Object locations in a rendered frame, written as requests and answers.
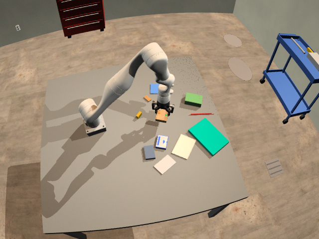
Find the white card with blue print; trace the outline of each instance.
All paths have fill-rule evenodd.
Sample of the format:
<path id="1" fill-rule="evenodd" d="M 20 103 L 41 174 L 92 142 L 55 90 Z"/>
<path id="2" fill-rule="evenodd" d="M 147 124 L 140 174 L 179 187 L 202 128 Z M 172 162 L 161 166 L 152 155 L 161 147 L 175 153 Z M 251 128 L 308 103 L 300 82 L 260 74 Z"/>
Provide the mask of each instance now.
<path id="1" fill-rule="evenodd" d="M 158 140 L 156 142 L 156 148 L 166 149 L 167 147 L 168 136 L 158 135 Z"/>

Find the drawer handle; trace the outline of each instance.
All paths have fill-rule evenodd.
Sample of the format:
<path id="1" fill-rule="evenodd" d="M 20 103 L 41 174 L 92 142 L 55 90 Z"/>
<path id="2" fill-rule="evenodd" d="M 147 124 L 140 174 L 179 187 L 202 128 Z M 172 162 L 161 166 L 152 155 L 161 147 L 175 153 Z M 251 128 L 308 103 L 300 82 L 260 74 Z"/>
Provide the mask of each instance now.
<path id="1" fill-rule="evenodd" d="M 79 8 L 84 8 L 84 7 L 88 7 L 88 6 L 82 6 L 82 7 L 77 7 L 77 8 L 73 8 L 73 9 L 69 9 L 69 10 L 65 10 L 65 11 L 72 11 L 75 9 L 79 9 Z"/>
<path id="2" fill-rule="evenodd" d="M 91 16 L 91 15 L 96 15 L 96 14 L 99 14 L 99 13 L 94 13 L 94 14 L 89 14 L 89 15 L 84 15 L 84 16 Z M 79 18 L 79 17 L 84 17 L 84 16 L 73 17 L 73 18 L 70 18 L 70 19 L 66 19 L 66 21 L 72 20 L 72 19 L 76 19 L 76 18 Z"/>
<path id="3" fill-rule="evenodd" d="M 83 24 L 83 25 L 79 25 L 79 26 L 85 26 L 85 25 L 95 24 L 95 23 L 99 23 L 99 22 L 100 21 L 92 22 L 92 23 L 88 23 L 88 24 Z M 75 28 L 75 27 L 79 27 L 79 26 L 68 27 L 67 29 L 71 29 L 71 28 Z"/>

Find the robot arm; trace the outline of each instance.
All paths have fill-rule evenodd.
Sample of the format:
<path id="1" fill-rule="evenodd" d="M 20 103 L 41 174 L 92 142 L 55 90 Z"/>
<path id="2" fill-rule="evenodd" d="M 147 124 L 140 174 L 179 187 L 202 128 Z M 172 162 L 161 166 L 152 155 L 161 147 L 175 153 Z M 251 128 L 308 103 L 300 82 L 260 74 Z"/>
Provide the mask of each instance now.
<path id="1" fill-rule="evenodd" d="M 160 84 L 158 103 L 163 106 L 169 105 L 170 95 L 173 93 L 171 87 L 175 77 L 169 73 L 167 68 L 168 59 L 166 54 L 157 43 L 153 42 L 145 46 L 106 83 L 98 106 L 92 99 L 86 99 L 80 104 L 79 112 L 87 126 L 97 127 L 99 125 L 99 116 L 131 87 L 135 74 L 143 62 L 155 72 L 156 82 Z"/>

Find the gray wall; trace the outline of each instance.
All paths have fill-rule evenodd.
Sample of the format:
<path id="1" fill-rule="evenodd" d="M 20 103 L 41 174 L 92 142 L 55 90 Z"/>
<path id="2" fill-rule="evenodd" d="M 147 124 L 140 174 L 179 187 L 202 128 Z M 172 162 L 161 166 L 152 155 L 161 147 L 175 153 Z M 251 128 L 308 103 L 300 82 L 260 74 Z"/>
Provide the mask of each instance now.
<path id="1" fill-rule="evenodd" d="M 237 0 L 234 15 L 257 39 L 268 55 L 272 56 L 279 33 L 299 35 L 314 52 L 319 52 L 318 9 L 318 0 Z M 274 58 L 279 69 L 283 69 L 288 57 L 289 54 L 280 45 Z M 287 67 L 287 73 L 303 93 L 309 80 L 293 59 Z M 305 96 L 308 105 L 318 92 L 319 84 L 313 84 Z M 309 117 L 319 131 L 319 100 L 311 107 Z"/>
<path id="2" fill-rule="evenodd" d="M 233 13 L 236 0 L 104 0 L 105 20 L 130 16 L 180 13 Z M 56 0 L 1 0 L 0 47 L 60 31 Z"/>

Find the gray tabletop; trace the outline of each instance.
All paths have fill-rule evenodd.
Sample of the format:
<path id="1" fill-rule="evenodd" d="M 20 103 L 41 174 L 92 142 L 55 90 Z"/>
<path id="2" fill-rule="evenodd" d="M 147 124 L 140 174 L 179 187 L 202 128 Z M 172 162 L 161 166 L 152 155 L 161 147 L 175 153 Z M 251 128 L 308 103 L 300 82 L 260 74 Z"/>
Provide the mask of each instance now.
<path id="1" fill-rule="evenodd" d="M 210 155 L 197 141 L 188 160 L 171 154 L 180 134 L 207 118 L 227 139 L 212 97 L 192 57 L 170 58 L 175 75 L 167 123 L 155 121 L 150 94 L 155 74 L 145 63 L 130 89 L 104 112 L 106 132 L 88 137 L 78 111 L 88 98 L 99 104 L 105 84 L 122 67 L 107 67 L 48 81 L 42 123 L 41 202 L 44 233 L 132 227 L 210 210 L 248 197 L 231 142 Z M 186 93 L 203 96 L 202 106 L 184 104 Z M 210 113 L 189 116 L 190 113 Z M 143 147 L 167 135 L 167 149 L 145 160 Z M 176 164 L 161 175 L 166 155 Z"/>

